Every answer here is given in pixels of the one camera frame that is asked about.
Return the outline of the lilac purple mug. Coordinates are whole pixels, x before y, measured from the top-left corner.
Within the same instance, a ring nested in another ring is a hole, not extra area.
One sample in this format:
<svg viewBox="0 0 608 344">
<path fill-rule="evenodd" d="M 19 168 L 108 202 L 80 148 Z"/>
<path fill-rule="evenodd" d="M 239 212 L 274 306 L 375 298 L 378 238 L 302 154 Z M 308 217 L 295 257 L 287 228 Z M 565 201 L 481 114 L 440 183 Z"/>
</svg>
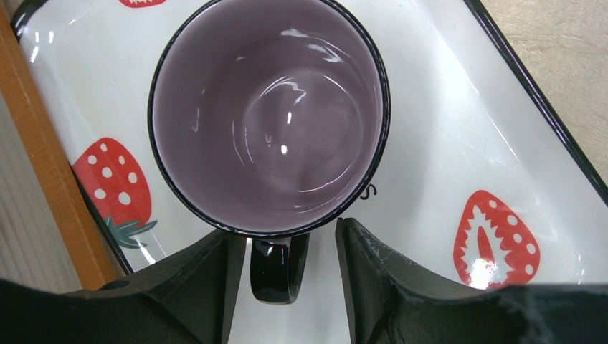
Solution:
<svg viewBox="0 0 608 344">
<path fill-rule="evenodd" d="M 337 1 L 210 1 L 158 61 L 148 132 L 177 199 L 252 238 L 255 298 L 285 305 L 299 294 L 309 233 L 378 168 L 390 115 L 381 55 Z"/>
</svg>

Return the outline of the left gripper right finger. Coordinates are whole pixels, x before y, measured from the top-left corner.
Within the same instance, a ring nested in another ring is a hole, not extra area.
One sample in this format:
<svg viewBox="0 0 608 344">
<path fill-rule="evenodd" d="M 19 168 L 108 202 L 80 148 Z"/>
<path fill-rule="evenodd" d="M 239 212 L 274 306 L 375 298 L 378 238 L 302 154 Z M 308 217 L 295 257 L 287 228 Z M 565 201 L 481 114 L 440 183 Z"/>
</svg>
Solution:
<svg viewBox="0 0 608 344">
<path fill-rule="evenodd" d="M 353 343 L 605 343 L 606 285 L 477 290 L 379 241 L 353 218 L 336 243 Z"/>
</svg>

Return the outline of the white strawberry metal tray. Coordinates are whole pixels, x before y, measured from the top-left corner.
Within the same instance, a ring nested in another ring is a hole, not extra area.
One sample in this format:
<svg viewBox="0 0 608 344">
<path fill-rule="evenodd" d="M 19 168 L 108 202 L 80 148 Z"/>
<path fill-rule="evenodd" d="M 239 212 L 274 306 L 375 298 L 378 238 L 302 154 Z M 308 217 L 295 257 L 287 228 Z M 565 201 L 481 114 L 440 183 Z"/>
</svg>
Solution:
<svg viewBox="0 0 608 344">
<path fill-rule="evenodd" d="M 25 1 L 13 26 L 71 161 L 99 138 L 122 143 L 151 189 L 140 269 L 209 233 L 168 189 L 151 151 L 146 113 L 153 72 L 170 38 L 203 1 Z M 505 207 L 526 226 L 532 283 L 607 281 L 607 205 L 526 94 L 465 1 L 345 1 L 386 63 L 388 147 L 346 212 L 379 239 L 452 280 L 466 276 L 460 232 Z"/>
</svg>

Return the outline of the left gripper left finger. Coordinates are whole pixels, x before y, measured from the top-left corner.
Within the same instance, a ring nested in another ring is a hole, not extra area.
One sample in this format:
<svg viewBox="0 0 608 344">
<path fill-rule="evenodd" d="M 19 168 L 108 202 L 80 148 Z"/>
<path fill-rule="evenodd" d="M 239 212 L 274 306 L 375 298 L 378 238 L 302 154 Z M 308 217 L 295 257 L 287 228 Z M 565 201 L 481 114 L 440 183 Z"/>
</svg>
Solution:
<svg viewBox="0 0 608 344">
<path fill-rule="evenodd" d="M 99 290 L 1 282 L 3 343 L 227 343 L 246 241 L 213 231 Z"/>
</svg>

